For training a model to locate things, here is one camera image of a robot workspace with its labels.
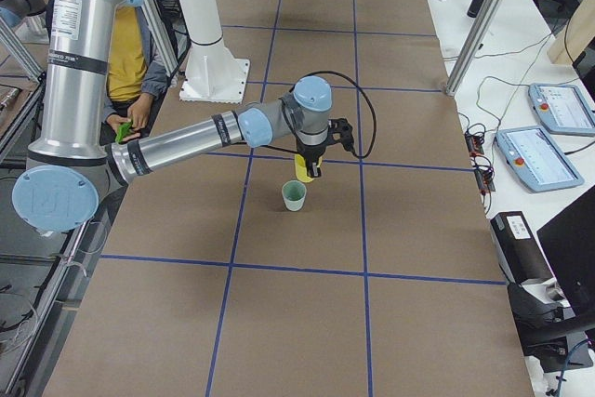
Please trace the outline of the second grey robot arm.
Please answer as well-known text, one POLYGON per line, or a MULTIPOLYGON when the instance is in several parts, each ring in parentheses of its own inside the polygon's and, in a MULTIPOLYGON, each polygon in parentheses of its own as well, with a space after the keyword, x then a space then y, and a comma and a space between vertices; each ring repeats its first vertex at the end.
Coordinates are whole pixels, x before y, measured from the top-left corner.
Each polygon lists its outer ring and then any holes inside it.
POLYGON ((46 12, 44 0, 1 0, 1 18, 15 28, 26 18, 37 17, 46 12))

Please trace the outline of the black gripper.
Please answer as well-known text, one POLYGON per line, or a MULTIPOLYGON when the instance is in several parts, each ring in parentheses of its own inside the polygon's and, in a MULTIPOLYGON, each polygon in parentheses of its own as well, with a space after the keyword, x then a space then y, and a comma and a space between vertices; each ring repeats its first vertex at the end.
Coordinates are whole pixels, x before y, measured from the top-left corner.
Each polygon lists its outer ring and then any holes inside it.
POLYGON ((308 145, 302 141, 297 142, 297 153, 304 159, 304 172, 306 177, 319 178, 322 175, 320 169, 321 159, 325 153, 326 145, 324 143, 308 145))

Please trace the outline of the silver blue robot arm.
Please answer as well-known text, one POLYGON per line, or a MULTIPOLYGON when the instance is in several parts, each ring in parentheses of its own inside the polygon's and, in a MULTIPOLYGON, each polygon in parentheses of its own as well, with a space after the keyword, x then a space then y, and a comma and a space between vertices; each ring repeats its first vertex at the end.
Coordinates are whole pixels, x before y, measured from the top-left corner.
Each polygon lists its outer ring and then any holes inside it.
POLYGON ((237 142, 255 148, 293 135, 308 176, 320 176, 332 97, 330 85, 313 75, 272 102, 149 137, 169 81, 141 5, 53 0, 42 131, 12 190, 24 221, 39 230, 74 229, 133 178, 237 142))

